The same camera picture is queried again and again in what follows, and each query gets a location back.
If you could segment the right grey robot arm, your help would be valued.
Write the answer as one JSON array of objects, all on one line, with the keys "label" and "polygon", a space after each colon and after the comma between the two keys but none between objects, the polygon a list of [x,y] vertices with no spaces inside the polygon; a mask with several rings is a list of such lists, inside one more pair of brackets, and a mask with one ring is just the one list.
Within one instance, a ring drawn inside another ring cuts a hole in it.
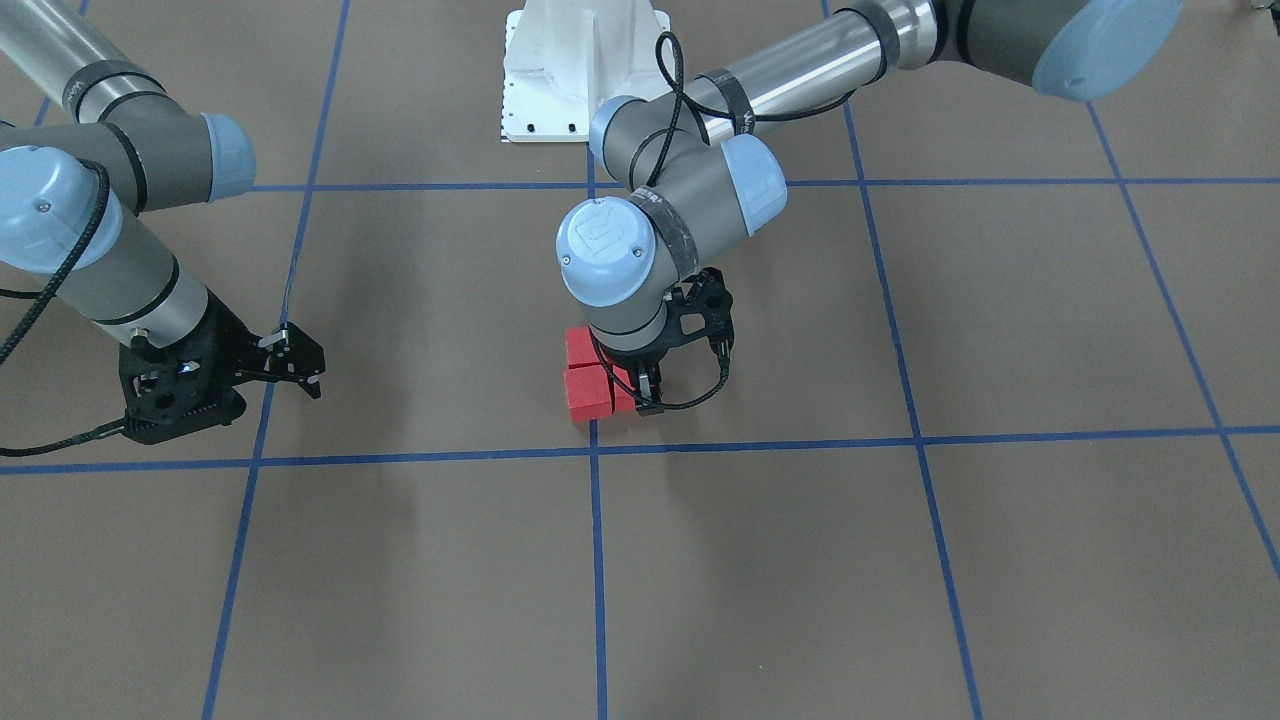
[{"label": "right grey robot arm", "polygon": [[60,299],[119,345],[120,419],[31,457],[124,436],[157,445],[246,410],[247,382],[289,383],[319,398],[323,346],[291,322],[247,325],[141,220],[145,211],[247,193],[253,145],[225,115],[189,113],[63,1],[5,1],[1,45],[70,117],[3,127],[3,263],[41,283],[3,341],[10,357]]}]

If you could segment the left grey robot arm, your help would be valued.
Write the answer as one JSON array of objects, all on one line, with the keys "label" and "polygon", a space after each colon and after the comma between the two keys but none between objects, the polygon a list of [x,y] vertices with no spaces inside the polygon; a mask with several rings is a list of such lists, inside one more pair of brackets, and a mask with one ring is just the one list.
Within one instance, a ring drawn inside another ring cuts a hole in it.
[{"label": "left grey robot arm", "polygon": [[1180,14],[1179,1],[850,1],[694,78],[678,40],[662,33],[655,59],[667,92],[607,100],[590,124],[591,152],[627,195],[580,202],[557,231],[562,279],[586,318],[564,337],[571,418],[678,410],[662,396],[660,361],[699,340],[726,384],[733,300],[710,260],[785,209],[768,129],[938,60],[1094,101],[1155,58]]}]

